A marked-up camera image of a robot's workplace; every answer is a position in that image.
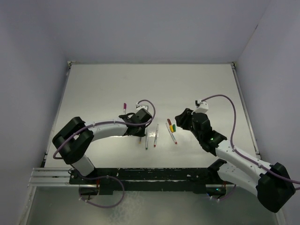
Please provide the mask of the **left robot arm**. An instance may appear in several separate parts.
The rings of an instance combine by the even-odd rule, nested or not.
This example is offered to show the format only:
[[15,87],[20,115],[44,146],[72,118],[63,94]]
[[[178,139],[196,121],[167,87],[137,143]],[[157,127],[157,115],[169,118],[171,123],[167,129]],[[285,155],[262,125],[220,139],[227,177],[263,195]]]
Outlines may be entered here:
[[80,117],[74,117],[52,139],[57,150],[53,158],[58,159],[57,154],[60,154],[65,164],[80,173],[81,180],[91,184],[96,180],[97,173],[85,155],[88,146],[93,141],[113,136],[144,137],[146,125],[152,120],[152,115],[143,108],[136,113],[120,115],[115,120],[91,124],[87,124]]

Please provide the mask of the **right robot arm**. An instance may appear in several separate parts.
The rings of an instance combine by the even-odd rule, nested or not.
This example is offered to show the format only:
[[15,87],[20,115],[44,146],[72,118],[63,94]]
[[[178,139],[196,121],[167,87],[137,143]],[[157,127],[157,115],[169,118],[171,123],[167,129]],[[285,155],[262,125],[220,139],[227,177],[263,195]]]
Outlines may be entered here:
[[175,117],[176,125],[190,131],[202,149],[224,161],[209,171],[209,180],[233,183],[255,195],[271,212],[277,213],[295,194],[287,169],[280,163],[265,162],[234,147],[227,138],[213,130],[208,116],[186,108]]

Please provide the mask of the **white pen green end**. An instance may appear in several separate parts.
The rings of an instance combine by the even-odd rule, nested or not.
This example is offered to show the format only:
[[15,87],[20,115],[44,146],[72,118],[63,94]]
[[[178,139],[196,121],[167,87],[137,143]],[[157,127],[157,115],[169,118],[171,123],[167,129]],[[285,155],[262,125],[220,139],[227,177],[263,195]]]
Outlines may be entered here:
[[148,150],[149,147],[149,136],[148,136],[148,127],[145,129],[145,149]]

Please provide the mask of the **white pen red end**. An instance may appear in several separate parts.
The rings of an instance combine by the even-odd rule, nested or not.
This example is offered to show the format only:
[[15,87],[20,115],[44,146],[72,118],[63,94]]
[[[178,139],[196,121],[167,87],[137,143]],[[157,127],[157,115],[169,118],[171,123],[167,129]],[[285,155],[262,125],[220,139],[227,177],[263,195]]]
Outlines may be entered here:
[[156,126],[155,139],[154,139],[154,144],[153,144],[154,148],[155,148],[156,145],[157,145],[158,131],[159,131],[159,124],[157,124],[157,126]]

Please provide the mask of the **white pen brown tip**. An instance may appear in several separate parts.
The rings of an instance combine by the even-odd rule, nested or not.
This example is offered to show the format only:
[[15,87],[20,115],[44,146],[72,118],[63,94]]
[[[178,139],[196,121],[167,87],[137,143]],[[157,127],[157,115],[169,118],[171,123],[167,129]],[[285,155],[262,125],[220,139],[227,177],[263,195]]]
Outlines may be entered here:
[[168,132],[169,132],[169,134],[170,134],[170,136],[171,136],[173,142],[174,142],[175,144],[177,144],[177,141],[176,141],[176,139],[175,139],[173,133],[171,132],[169,125],[168,125],[167,123],[165,123],[165,125],[166,125],[166,127],[167,127],[167,130],[168,130]]

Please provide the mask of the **black base frame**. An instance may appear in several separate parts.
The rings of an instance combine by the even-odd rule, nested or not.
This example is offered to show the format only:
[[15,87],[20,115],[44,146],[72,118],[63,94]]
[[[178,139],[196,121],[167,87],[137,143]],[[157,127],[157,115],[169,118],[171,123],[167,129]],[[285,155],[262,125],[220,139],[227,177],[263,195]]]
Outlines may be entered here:
[[224,182],[218,170],[226,162],[216,160],[207,168],[96,168],[89,177],[70,170],[70,184],[95,185],[99,195],[115,191],[192,192],[206,193],[207,185],[220,186]]

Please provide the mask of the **aluminium rail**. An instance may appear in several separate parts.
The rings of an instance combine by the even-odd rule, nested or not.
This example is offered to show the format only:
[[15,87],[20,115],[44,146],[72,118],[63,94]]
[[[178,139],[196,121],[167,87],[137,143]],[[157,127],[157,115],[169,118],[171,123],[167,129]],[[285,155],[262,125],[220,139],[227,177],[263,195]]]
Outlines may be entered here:
[[69,186],[68,168],[33,168],[29,187],[66,187]]

